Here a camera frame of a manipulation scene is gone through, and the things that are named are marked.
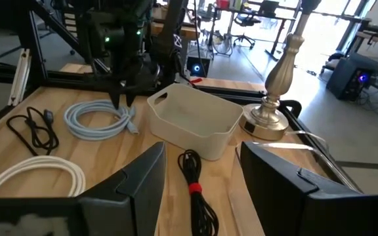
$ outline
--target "white plastic basket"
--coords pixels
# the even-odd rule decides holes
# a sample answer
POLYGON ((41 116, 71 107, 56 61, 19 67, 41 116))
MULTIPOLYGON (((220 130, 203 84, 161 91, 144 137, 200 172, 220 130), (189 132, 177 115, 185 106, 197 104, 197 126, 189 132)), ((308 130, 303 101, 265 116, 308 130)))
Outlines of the white plastic basket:
POLYGON ((180 84, 168 86, 147 102, 154 135, 193 149, 209 161, 221 157, 243 114, 237 104, 180 84))

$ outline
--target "coiled blue cable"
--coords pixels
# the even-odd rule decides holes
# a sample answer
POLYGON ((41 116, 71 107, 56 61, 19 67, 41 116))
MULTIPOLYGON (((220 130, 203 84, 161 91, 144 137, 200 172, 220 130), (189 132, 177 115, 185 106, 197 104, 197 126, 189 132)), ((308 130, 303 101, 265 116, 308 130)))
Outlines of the coiled blue cable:
POLYGON ((64 114, 64 121, 70 132, 82 140, 100 141, 111 138, 126 127, 132 134, 138 134, 137 127, 132 124, 131 118, 135 116, 135 107, 130 109, 120 106, 119 109, 113 107, 109 100, 95 100, 92 102, 80 102, 70 106, 64 114), (88 112, 104 111, 112 113, 120 120, 108 127, 89 128, 79 123, 78 117, 88 112))

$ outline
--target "lamp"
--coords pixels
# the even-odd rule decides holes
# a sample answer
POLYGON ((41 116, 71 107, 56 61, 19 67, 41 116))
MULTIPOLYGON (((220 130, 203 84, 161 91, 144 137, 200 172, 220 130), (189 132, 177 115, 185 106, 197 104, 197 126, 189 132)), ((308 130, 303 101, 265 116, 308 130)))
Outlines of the lamp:
POLYGON ((295 56, 304 42, 301 36, 308 17, 318 7, 321 0, 303 0, 297 29, 287 36, 287 45, 281 59, 266 78, 265 88, 268 94, 262 98, 262 104, 249 104, 244 107, 240 126, 248 133, 264 140, 280 140, 289 124, 287 118, 277 110, 281 95, 288 92, 293 80, 295 56))

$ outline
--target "coiled black cable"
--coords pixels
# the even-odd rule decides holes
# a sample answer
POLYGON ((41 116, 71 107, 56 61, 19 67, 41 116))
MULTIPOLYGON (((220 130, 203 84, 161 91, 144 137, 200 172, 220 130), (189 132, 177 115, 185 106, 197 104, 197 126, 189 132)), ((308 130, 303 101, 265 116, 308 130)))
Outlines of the coiled black cable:
POLYGON ((54 150, 59 146, 59 139, 56 136, 55 132, 52 129, 52 123, 53 123, 53 114, 47 110, 45 110, 44 115, 36 110, 35 108, 28 107, 26 108, 27 116, 25 115, 15 115, 7 120, 7 126, 8 128, 15 133, 15 135, 23 142, 24 145, 30 150, 31 154, 33 156, 38 156, 39 154, 30 146, 30 144, 27 142, 27 140, 11 125, 11 121, 17 118, 24 118, 24 122, 30 127, 31 130, 31 144, 35 148, 43 148, 47 150, 46 155, 50 155, 51 151, 54 150), (33 120, 32 117, 32 111, 36 112, 42 120, 45 122, 46 127, 40 127, 36 124, 36 122, 33 120), (37 133, 42 130, 47 133, 48 140, 46 142, 43 142, 40 140, 37 133))
POLYGON ((194 150, 186 150, 178 157, 178 165, 189 185, 193 236, 216 236, 218 217, 202 196, 198 181, 201 175, 201 157, 194 150))

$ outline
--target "gray floor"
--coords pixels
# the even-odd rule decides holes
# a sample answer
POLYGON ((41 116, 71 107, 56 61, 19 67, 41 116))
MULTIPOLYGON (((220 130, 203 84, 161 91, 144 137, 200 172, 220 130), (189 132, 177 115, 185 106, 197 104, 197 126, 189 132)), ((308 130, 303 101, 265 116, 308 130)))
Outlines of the gray floor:
MULTIPOLYGON (((69 55, 69 46, 57 35, 44 38, 41 44, 49 69, 58 70, 68 62, 83 63, 79 56, 69 55)), ((264 53, 265 46, 266 43, 257 42, 253 50, 236 47, 231 57, 216 56, 211 62, 209 77, 263 83, 275 65, 264 53)), ((16 64, 18 53, 1 61, 16 64)), ((324 61, 324 58, 310 58, 309 68, 296 69, 293 84, 283 99, 300 101, 303 105, 300 120, 313 133, 327 140, 330 152, 336 160, 378 163, 378 115, 358 104, 339 101, 328 92, 324 81, 329 79, 330 71, 321 77, 311 76, 306 72, 308 69, 319 72, 322 60, 324 61)), ((374 94, 375 90, 370 89, 369 93, 374 94)), ((8 94, 9 86, 0 85, 0 109, 6 104, 8 94)), ((378 93, 374 94, 371 100, 374 103, 378 102, 378 93)), ((345 170, 357 184, 363 186, 362 189, 366 193, 378 193, 378 170, 345 170)))

